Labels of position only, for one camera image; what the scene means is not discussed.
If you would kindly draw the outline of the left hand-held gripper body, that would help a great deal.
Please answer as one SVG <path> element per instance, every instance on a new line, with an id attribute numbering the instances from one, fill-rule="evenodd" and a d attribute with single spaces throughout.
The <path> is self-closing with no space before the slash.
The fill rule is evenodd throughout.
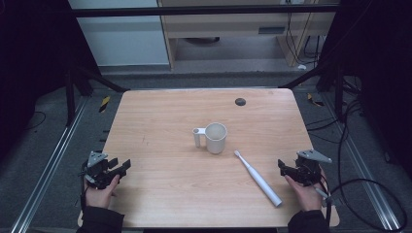
<path id="1" fill-rule="evenodd" d="M 81 167 L 80 176 L 97 189 L 104 189 L 111 183 L 112 177 L 108 168 L 108 154 L 102 151 L 92 151 Z"/>

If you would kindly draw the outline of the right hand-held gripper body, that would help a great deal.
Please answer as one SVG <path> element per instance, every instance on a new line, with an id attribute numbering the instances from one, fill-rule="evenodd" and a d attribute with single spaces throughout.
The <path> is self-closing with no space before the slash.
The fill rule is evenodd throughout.
<path id="1" fill-rule="evenodd" d="M 304 186 L 318 183 L 322 172 L 320 162 L 331 163 L 332 159 L 317 150 L 300 150 L 295 161 L 295 172 L 292 178 Z"/>

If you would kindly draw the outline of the white electric toothbrush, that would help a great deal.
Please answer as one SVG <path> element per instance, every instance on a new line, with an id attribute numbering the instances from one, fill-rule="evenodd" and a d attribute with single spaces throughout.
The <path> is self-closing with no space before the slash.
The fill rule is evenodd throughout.
<path id="1" fill-rule="evenodd" d="M 238 150 L 236 150 L 234 154 L 240 159 L 240 161 L 243 163 L 243 165 L 249 172 L 250 176 L 257 183 L 257 185 L 263 191 L 263 193 L 268 197 L 271 203 L 275 207 L 280 206 L 282 204 L 281 198 L 276 194 L 276 192 L 271 188 L 271 186 L 266 182 L 266 180 L 260 175 L 260 173 L 247 162 L 247 160 L 242 156 L 242 154 Z"/>

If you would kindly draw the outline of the white cup with handle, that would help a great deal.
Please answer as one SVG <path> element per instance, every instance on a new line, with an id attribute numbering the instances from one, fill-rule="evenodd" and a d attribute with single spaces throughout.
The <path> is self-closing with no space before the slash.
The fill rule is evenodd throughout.
<path id="1" fill-rule="evenodd" d="M 208 124 L 205 128 L 193 128 L 192 134 L 194 144 L 197 148 L 201 147 L 201 137 L 204 136 L 207 151 L 212 154 L 219 154 L 223 152 L 225 147 L 225 138 L 227 136 L 227 129 L 223 124 L 213 122 Z"/>

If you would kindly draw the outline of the person's left hand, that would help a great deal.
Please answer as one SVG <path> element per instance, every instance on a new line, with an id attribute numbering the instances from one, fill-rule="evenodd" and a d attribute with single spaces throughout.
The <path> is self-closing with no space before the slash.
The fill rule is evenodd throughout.
<path id="1" fill-rule="evenodd" d="M 118 186 L 119 181 L 120 176 L 115 175 L 112 178 L 111 183 L 104 189 L 90 187 L 87 182 L 85 182 L 84 187 L 86 206 L 108 209 L 111 203 L 111 198 L 116 196 L 115 189 Z"/>

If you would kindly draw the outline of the person's right hand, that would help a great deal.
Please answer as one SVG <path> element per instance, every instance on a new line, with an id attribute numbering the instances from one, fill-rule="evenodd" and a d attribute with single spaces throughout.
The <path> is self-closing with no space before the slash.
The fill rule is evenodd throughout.
<path id="1" fill-rule="evenodd" d="M 288 175 L 285 175 L 285 179 L 294 191 L 303 212 L 320 211 L 323 208 L 324 197 L 318 192 L 323 191 L 323 183 L 303 186 Z"/>

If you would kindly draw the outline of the wooden desk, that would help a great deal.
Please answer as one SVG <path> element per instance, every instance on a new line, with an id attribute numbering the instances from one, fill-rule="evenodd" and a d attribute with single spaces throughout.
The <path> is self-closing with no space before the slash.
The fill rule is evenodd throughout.
<path id="1" fill-rule="evenodd" d="M 235 99 L 244 98 L 245 106 Z M 194 144 L 192 129 L 219 122 L 223 152 Z M 298 212 L 279 159 L 292 166 L 311 149 L 285 88 L 130 90 L 120 100 L 104 151 L 131 167 L 111 209 L 131 228 L 283 227 Z M 275 207 L 234 154 L 238 150 L 282 204 Z"/>

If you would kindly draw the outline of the white cabinet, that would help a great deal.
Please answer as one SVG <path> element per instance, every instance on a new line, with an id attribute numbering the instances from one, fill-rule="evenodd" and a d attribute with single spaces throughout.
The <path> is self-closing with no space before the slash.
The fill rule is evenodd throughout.
<path id="1" fill-rule="evenodd" d="M 156 0 L 69 0 L 73 10 L 157 7 Z M 100 67 L 168 65 L 159 16 L 79 17 L 93 57 Z"/>

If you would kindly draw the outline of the aluminium floor rail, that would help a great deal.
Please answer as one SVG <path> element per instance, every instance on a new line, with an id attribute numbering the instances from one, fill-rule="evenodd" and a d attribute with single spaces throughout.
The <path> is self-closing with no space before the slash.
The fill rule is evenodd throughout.
<path id="1" fill-rule="evenodd" d="M 348 157 L 351 159 L 357 175 L 361 179 L 361 184 L 365 189 L 365 192 L 379 218 L 383 229 L 386 232 L 398 230 L 400 233 L 403 233 L 401 230 L 402 224 L 397 219 L 393 208 L 386 198 L 383 186 L 375 183 L 374 176 L 361 157 L 361 153 L 350 135 L 347 121 L 338 121 L 336 126 L 338 131 L 342 134 L 340 146 L 345 148 Z"/>
<path id="2" fill-rule="evenodd" d="M 44 168 L 39 180 L 37 181 L 33 191 L 31 192 L 24 208 L 18 215 L 16 221 L 11 227 L 10 233 L 26 233 L 29 225 L 35 216 L 46 191 L 52 181 L 52 178 L 58 168 L 58 165 L 65 154 L 76 129 L 85 112 L 88 97 L 81 97 L 79 106 L 75 109 L 73 120 L 64 128 L 62 135 L 57 142 L 46 167 Z"/>

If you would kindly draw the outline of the black metal frame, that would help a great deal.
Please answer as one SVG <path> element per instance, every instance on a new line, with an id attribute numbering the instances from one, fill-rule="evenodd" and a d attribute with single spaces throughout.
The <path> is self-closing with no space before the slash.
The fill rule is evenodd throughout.
<path id="1" fill-rule="evenodd" d="M 209 16 L 218 15 L 274 15 L 317 13 L 335 13 L 342 10 L 340 4 L 285 4 L 285 5 L 221 5 L 221 6 L 177 6 L 149 8 L 115 8 L 115 9 L 75 9 L 58 11 L 62 16 L 84 17 L 173 17 L 173 16 Z"/>

